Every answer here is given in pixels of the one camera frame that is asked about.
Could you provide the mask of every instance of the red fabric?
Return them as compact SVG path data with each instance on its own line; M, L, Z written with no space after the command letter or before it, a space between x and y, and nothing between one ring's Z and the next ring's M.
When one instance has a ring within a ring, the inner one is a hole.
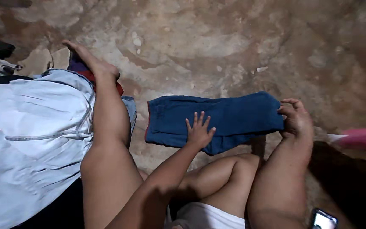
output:
M96 91L96 78L94 77L94 74L91 71L79 71L78 74L82 74L84 77L86 77L89 81L93 83L93 90ZM121 96L124 94L124 89L122 86L117 82L117 90L119 95Z

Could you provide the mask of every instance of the concrete floor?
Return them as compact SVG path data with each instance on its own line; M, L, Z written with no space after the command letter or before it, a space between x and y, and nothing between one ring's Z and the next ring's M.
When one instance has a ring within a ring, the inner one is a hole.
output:
M120 69L138 111L130 152L148 172L176 151L144 142L146 102L164 95L264 90L301 99L318 133L366 127L363 0L0 0L0 40L17 47L11 62L34 49L62 49L64 38ZM265 158L280 139L267 136ZM190 168L250 151L241 145L213 158L200 153ZM306 183L309 210L321 207L340 228L354 228L313 176Z

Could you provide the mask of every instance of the phone screen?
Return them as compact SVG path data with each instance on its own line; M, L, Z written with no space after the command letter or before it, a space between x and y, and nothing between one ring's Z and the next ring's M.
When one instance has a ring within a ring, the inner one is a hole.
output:
M337 219L329 214L316 209L316 214L313 219L312 229L335 229Z

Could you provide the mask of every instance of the white shorts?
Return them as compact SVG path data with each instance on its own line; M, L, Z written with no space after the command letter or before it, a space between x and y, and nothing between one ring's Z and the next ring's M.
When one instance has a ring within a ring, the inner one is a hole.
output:
M176 218L165 229L245 229L244 219L199 202L182 207Z

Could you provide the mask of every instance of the foot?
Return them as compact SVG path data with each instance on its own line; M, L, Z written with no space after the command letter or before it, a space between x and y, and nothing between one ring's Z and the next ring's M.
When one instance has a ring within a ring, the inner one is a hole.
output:
M119 70L114 65L104 60L96 58L89 50L79 43L73 43L69 40L62 41L70 50L74 50L84 63L93 72L95 77L113 76L115 80L119 79Z

